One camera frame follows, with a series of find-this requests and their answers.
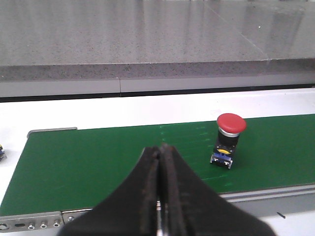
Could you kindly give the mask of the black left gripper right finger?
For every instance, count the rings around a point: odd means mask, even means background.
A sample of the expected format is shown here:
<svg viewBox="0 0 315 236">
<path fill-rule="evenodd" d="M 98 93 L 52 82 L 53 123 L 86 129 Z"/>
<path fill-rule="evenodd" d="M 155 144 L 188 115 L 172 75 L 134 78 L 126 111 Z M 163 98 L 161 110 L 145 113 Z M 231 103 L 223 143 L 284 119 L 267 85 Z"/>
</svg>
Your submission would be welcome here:
<svg viewBox="0 0 315 236">
<path fill-rule="evenodd" d="M 160 148 L 163 223 L 170 236 L 273 236 L 269 225 L 220 197 L 174 146 Z"/>
</svg>

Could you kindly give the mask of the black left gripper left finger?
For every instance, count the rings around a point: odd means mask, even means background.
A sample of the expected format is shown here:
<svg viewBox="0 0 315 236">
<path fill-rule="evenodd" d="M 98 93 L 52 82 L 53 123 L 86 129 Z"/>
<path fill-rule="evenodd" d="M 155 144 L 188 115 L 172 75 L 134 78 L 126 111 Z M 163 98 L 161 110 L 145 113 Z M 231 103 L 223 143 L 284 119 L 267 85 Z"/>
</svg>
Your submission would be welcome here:
<svg viewBox="0 0 315 236">
<path fill-rule="evenodd" d="M 123 183 L 92 210 L 67 223 L 60 236 L 155 236 L 159 150 L 144 148 Z"/>
</svg>

